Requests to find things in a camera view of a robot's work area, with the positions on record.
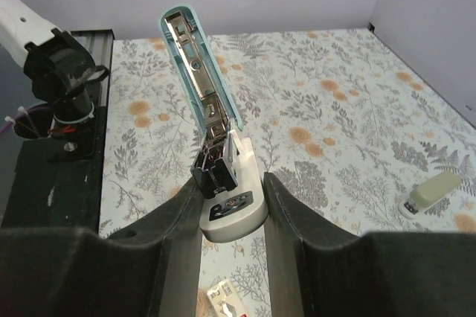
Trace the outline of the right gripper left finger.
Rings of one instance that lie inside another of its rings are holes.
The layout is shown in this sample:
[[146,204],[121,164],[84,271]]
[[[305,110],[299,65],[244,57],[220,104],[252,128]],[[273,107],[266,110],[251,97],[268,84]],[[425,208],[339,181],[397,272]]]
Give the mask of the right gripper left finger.
[[107,238],[87,228],[1,230],[3,316],[194,316],[203,198],[193,180]]

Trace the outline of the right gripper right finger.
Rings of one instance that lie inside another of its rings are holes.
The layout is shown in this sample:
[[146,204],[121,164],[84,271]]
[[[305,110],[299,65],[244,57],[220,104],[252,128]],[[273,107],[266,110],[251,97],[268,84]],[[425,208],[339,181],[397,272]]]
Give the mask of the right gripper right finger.
[[295,198],[272,173],[263,190],[274,316],[473,316],[475,236],[356,236]]

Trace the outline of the white staple box sleeve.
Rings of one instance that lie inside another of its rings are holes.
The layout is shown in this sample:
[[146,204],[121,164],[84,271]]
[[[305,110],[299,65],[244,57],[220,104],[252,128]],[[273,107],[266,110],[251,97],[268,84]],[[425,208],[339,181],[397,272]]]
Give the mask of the white staple box sleeve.
[[234,285],[227,278],[207,290],[198,290],[196,316],[248,317],[250,315]]

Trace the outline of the light blue stapler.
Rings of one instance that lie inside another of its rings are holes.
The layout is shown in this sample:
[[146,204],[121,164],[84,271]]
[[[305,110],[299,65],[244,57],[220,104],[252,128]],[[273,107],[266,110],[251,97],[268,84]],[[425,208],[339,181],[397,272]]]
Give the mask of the light blue stapler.
[[195,10],[178,4],[158,21],[202,146],[190,169],[204,197],[199,227],[207,240],[229,243],[268,216],[250,138]]

